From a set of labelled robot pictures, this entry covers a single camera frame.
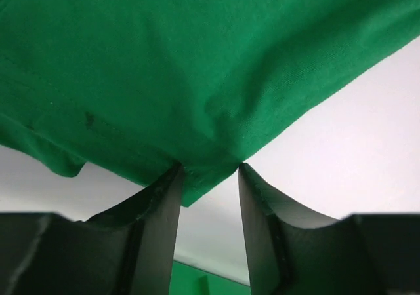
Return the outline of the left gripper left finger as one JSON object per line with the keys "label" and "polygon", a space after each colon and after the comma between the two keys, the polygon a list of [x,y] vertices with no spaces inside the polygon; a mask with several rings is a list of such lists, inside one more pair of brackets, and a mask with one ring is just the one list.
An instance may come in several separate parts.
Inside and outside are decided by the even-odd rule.
{"label": "left gripper left finger", "polygon": [[2,294],[167,294],[184,171],[86,221],[52,212],[1,215]]}

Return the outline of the green t shirt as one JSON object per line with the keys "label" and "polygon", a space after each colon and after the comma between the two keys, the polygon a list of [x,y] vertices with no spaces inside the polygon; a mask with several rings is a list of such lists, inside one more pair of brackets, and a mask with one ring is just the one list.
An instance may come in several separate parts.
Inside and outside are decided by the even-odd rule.
{"label": "green t shirt", "polygon": [[419,36],[419,0],[1,0],[1,144],[192,205]]}

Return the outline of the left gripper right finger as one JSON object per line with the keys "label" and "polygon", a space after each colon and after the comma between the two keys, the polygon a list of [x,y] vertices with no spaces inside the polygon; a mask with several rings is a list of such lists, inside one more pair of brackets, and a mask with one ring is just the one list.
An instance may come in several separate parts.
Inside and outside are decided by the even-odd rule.
{"label": "left gripper right finger", "polygon": [[418,294],[419,215],[334,219],[238,169],[253,294]]}

